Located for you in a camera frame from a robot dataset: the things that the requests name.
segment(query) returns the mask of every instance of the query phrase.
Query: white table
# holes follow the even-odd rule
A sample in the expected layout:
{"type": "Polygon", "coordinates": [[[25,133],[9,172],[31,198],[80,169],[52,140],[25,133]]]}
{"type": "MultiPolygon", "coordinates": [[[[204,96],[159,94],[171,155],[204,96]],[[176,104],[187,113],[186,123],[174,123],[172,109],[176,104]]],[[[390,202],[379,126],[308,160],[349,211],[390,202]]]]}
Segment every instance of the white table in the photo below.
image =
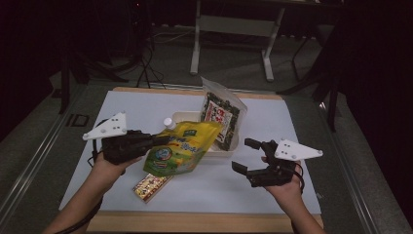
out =
{"type": "MultiPolygon", "coordinates": [[[[176,175],[152,200],[145,204],[132,188],[147,173],[144,160],[132,165],[105,194],[90,231],[133,232],[288,232],[289,218],[263,188],[251,188],[245,176],[232,171],[231,162],[262,169],[262,151],[244,146],[244,138],[260,141],[282,137],[297,141],[284,101],[278,96],[243,95],[248,111],[240,129],[240,144],[231,157],[204,157],[194,172],[176,175]]],[[[163,120],[176,111],[199,111],[203,92],[119,88],[109,92],[96,123],[126,111],[128,129],[156,134],[163,120]]],[[[92,143],[88,142],[60,207],[76,192],[90,171],[92,143]]],[[[306,187],[303,198],[319,223],[317,196],[304,168],[306,187]]]]}

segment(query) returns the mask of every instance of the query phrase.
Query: transparent plastic bag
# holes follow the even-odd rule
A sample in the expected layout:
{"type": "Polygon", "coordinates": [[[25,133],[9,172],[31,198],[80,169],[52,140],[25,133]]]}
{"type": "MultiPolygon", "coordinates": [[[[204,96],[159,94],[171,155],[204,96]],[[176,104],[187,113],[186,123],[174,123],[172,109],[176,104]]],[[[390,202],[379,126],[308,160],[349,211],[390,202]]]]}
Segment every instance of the transparent plastic bag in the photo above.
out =
{"type": "Polygon", "coordinates": [[[201,121],[220,123],[222,131],[218,134],[213,146],[225,151],[234,150],[237,146],[234,139],[238,139],[238,132],[247,107],[226,87],[204,77],[202,79],[206,97],[201,111],[201,121]]]}

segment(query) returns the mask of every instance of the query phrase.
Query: dark background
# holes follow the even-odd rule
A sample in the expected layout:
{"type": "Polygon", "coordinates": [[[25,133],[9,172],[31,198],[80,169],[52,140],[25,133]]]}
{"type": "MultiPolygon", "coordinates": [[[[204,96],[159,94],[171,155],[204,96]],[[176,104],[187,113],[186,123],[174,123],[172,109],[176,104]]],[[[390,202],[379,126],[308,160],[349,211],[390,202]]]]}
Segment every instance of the dark background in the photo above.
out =
{"type": "MultiPolygon", "coordinates": [[[[194,24],[195,1],[150,3],[155,25],[194,24]]],[[[137,29],[130,26],[146,19],[142,13],[126,12],[125,6],[114,8],[108,4],[109,1],[2,2],[0,140],[53,91],[49,77],[60,70],[63,39],[92,59],[108,61],[112,53],[133,53],[125,39],[128,35],[147,36],[142,31],[133,34],[134,30],[142,30],[143,24],[137,29]],[[106,16],[104,21],[98,20],[100,14],[106,16]],[[117,17],[109,20],[111,14],[117,17]]],[[[348,9],[324,47],[327,63],[323,67],[341,74],[340,92],[347,96],[390,188],[412,224],[409,159],[413,138],[413,4],[407,0],[359,0],[347,1],[346,6],[348,9]]],[[[205,6],[211,14],[221,14],[221,9],[216,4],[205,6]]],[[[225,8],[223,14],[273,18],[274,11],[254,6],[225,8]]],[[[286,12],[284,19],[288,23],[280,33],[297,37],[308,34],[308,25],[313,22],[337,20],[334,15],[321,17],[303,9],[286,12]]]]}

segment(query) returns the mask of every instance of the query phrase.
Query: bottle cap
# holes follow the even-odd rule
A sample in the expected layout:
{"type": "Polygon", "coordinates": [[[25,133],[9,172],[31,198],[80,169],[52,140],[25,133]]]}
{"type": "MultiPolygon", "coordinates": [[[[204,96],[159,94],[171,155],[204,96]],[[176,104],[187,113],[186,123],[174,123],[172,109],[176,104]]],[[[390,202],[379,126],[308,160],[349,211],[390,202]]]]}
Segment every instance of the bottle cap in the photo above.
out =
{"type": "Polygon", "coordinates": [[[173,130],[176,127],[175,122],[171,118],[166,118],[164,120],[164,125],[170,130],[173,130]]]}

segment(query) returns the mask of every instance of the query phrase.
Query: chip bag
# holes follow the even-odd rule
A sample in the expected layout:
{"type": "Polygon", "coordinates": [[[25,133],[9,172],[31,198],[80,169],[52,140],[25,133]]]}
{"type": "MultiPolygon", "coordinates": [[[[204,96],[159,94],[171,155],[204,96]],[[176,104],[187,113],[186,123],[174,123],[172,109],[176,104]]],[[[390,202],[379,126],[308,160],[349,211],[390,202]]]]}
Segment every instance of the chip bag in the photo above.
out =
{"type": "Polygon", "coordinates": [[[170,136],[169,143],[149,151],[143,171],[153,176],[174,176],[194,171],[221,130],[221,124],[211,121],[182,121],[173,130],[164,129],[159,136],[170,136]]]}

